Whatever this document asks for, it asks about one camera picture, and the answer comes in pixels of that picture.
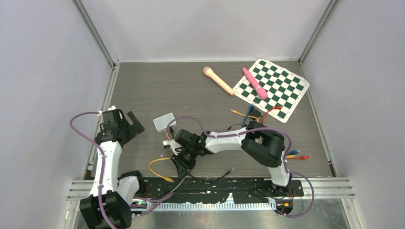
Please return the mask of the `pink toy microphone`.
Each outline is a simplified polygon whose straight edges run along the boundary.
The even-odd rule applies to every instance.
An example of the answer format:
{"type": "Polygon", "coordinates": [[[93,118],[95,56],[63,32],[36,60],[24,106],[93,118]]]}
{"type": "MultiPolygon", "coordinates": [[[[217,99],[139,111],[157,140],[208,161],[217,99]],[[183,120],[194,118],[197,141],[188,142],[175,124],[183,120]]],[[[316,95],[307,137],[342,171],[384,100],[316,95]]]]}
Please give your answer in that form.
{"type": "Polygon", "coordinates": [[[246,79],[250,82],[250,84],[256,91],[257,96],[262,100],[268,98],[267,91],[259,84],[256,78],[245,67],[242,69],[242,71],[246,79]]]}

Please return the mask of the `white small router box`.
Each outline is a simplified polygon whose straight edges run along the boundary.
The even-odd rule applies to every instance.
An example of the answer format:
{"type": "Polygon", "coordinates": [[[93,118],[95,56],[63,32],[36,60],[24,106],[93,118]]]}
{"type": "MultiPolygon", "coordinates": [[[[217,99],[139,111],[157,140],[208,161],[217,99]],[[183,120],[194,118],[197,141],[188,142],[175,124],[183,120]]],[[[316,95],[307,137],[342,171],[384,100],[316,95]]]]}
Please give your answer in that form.
{"type": "Polygon", "coordinates": [[[164,131],[165,128],[167,127],[167,125],[174,119],[175,119],[175,117],[174,117],[173,113],[168,113],[163,116],[155,118],[153,120],[153,123],[155,125],[157,132],[164,131]]]}

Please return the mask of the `green white checkerboard mat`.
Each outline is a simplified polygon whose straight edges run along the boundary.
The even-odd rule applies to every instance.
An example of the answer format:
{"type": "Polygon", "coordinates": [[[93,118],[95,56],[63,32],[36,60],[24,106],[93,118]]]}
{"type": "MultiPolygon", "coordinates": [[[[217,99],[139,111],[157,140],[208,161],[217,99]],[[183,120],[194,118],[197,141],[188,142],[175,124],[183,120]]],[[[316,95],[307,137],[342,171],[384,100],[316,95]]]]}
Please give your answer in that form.
{"type": "Polygon", "coordinates": [[[249,68],[249,72],[267,91],[268,98],[260,99],[245,76],[233,87],[234,94],[269,116],[286,123],[310,83],[303,77],[265,59],[256,60],[249,68]]]}

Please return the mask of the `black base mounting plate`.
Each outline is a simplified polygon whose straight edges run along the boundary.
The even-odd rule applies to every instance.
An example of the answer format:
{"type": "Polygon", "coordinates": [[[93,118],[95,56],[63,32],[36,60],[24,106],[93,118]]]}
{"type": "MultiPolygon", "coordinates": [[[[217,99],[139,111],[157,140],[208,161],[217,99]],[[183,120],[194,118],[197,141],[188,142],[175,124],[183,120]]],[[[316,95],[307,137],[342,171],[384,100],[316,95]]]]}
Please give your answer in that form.
{"type": "Polygon", "coordinates": [[[287,188],[276,188],[263,177],[226,177],[217,182],[201,182],[186,178],[164,203],[224,203],[232,198],[236,204],[267,203],[271,199],[287,200],[304,196],[300,180],[292,180],[287,188]]]}

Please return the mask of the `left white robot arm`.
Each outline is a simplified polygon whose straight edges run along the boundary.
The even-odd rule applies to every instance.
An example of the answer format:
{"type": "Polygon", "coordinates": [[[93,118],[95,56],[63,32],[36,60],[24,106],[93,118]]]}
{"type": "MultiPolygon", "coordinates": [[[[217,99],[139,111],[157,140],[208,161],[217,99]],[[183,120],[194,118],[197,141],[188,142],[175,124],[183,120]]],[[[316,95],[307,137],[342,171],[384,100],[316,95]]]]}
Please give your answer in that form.
{"type": "Polygon", "coordinates": [[[132,223],[132,199],[142,197],[147,188],[138,170],[118,175],[119,158],[123,146],[145,128],[133,112],[124,114],[114,106],[99,114],[99,133],[94,140],[85,138],[97,148],[96,174],[89,196],[80,201],[79,209],[90,229],[127,229],[132,223]]]}

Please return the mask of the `aluminium front rail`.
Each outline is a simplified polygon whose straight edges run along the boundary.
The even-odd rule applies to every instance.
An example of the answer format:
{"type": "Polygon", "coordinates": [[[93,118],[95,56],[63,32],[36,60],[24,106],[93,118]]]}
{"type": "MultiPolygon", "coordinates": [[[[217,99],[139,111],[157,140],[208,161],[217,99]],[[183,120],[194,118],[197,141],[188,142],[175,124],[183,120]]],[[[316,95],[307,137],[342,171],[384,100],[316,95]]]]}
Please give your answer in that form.
{"type": "Polygon", "coordinates": [[[291,201],[299,199],[311,201],[312,199],[337,199],[354,198],[354,192],[347,178],[343,177],[316,177],[316,178],[293,178],[300,180],[303,187],[304,196],[291,197],[287,200],[271,199],[267,203],[247,203],[236,204],[232,198],[224,203],[204,204],[204,203],[162,203],[155,208],[155,211],[220,211],[220,210],[276,210],[282,208],[284,203],[289,206],[291,201]]]}

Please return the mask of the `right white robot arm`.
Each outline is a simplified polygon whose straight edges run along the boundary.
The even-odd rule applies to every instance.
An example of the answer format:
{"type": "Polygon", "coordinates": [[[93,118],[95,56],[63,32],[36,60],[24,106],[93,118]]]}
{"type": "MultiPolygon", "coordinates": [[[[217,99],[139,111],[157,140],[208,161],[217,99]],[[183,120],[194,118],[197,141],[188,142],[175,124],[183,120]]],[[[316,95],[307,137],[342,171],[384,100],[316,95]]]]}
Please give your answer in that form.
{"type": "Polygon", "coordinates": [[[173,152],[171,160],[180,178],[190,175],[198,156],[234,150],[246,152],[268,168],[271,176],[268,193],[286,196],[292,189],[291,173],[285,162],[285,135],[259,122],[251,121],[234,131],[202,132],[200,135],[181,129],[173,140],[166,140],[164,145],[173,152]]]}

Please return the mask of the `beige toy microphone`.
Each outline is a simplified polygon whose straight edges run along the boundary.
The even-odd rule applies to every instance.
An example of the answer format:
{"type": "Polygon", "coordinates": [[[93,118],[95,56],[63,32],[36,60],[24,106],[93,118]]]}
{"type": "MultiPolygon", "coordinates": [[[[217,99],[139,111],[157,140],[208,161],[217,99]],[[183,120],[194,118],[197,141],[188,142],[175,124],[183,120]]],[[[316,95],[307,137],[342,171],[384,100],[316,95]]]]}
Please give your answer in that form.
{"type": "Polygon", "coordinates": [[[216,82],[223,90],[228,94],[234,95],[234,90],[222,79],[220,78],[210,67],[206,66],[203,68],[203,73],[214,82],[216,82]]]}

